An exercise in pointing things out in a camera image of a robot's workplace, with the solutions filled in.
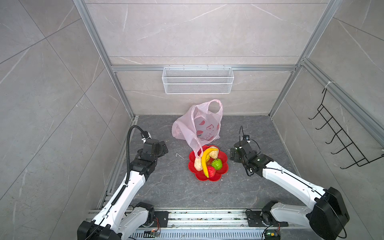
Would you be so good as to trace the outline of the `pink plastic fruit-print bag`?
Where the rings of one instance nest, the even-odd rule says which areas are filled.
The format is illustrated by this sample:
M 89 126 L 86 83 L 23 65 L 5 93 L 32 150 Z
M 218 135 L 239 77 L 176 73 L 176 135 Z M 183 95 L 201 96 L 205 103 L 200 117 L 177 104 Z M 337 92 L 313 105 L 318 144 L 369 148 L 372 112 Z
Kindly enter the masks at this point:
M 204 145 L 220 138 L 222 118 L 223 105 L 220 100 L 193 105 L 173 123 L 172 136 L 185 140 L 198 157 Z

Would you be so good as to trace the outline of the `red flower-shaped plate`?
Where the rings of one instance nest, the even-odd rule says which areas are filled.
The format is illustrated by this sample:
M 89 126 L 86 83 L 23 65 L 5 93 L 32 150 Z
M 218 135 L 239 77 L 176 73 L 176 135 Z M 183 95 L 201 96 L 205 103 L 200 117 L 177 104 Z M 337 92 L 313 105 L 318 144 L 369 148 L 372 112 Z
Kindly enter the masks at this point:
M 228 157 L 227 155 L 222 152 L 217 146 L 210 145 L 210 146 L 203 146 L 203 151 L 205 152 L 207 149 L 215 149 L 214 151 L 210 151 L 206 155 L 206 169 L 208 175 L 206 175 L 206 172 L 204 171 L 204 167 L 202 167 L 202 164 L 198 161 L 195 161 L 195 153 L 190 152 L 189 154 L 189 170 L 195 174 L 196 178 L 199 181 L 211 181 L 211 182 L 217 182 L 221 179 L 222 175 L 226 174 L 228 172 L 229 166 L 228 166 Z

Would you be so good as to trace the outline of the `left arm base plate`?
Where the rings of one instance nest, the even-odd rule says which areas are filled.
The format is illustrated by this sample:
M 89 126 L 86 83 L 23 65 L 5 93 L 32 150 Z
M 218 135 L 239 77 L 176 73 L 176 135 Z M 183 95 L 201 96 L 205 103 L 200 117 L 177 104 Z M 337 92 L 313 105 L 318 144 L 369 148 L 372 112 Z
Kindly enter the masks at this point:
M 168 211 L 155 211 L 151 228 L 157 228 L 157 220 L 159 220 L 160 228 L 166 228 L 168 226 L 169 214 L 170 212 Z

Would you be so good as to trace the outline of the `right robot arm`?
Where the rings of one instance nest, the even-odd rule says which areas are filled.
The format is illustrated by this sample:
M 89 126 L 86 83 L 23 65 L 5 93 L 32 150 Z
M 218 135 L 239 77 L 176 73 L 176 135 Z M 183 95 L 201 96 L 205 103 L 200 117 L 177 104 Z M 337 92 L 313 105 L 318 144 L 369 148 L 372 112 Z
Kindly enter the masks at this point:
M 260 214 L 267 227 L 293 223 L 311 228 L 324 240 L 335 240 L 347 232 L 345 226 L 350 216 L 337 189 L 325 189 L 302 179 L 271 157 L 253 150 L 247 140 L 241 140 L 231 148 L 230 160 L 241 163 L 248 176 L 256 174 L 272 181 L 303 203 L 303 206 L 294 206 L 270 201 Z

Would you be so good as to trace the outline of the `beige round fake fruit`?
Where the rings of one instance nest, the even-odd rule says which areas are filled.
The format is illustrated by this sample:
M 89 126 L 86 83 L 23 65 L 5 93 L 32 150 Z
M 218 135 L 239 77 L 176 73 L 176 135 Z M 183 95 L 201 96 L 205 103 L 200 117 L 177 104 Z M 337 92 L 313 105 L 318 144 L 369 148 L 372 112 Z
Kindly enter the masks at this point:
M 218 158 L 220 150 L 215 146 L 211 146 L 210 149 L 212 149 L 212 151 L 209 152 L 210 158 L 216 160 Z

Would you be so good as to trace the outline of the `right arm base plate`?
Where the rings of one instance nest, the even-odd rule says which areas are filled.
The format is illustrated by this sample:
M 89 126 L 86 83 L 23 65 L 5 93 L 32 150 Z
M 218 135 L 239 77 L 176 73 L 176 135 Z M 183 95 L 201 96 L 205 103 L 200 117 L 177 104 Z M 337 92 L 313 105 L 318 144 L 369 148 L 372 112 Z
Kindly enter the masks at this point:
M 245 211 L 246 218 L 249 227 L 288 227 L 287 222 L 278 222 L 269 212 L 262 210 L 250 210 Z

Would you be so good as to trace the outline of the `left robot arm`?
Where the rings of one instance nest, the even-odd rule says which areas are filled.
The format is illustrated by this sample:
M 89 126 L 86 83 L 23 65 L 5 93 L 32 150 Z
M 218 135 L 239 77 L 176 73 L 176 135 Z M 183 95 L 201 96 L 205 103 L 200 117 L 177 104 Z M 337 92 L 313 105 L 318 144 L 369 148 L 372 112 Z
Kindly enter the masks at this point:
M 130 161 L 130 138 L 133 129 L 141 133 L 143 147 Z M 122 183 L 106 206 L 92 219 L 84 221 L 77 230 L 78 240 L 127 240 L 139 227 L 150 227 L 155 220 L 151 204 L 138 203 L 126 215 L 133 198 L 154 172 L 158 158 L 168 153 L 164 141 L 153 139 L 149 132 L 137 125 L 129 128 L 126 142 L 127 172 Z

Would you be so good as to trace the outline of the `yellow fake banana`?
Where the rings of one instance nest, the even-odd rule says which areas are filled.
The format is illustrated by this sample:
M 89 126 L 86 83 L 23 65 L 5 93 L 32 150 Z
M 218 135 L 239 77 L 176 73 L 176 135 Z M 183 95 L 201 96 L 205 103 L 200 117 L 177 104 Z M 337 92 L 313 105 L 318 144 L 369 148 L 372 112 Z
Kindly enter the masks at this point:
M 208 149 L 206 149 L 204 152 L 203 152 L 203 156 L 202 156 L 202 168 L 203 168 L 203 172 L 204 172 L 204 174 L 205 174 L 205 176 L 207 177 L 207 178 L 209 178 L 209 171 L 208 171 L 208 167 L 207 167 L 207 159 L 209 159 L 210 158 L 210 156 L 209 156 L 209 153 L 211 153 L 211 152 L 218 152 L 219 151 L 219 149 L 217 149 L 217 148 L 208 148 Z

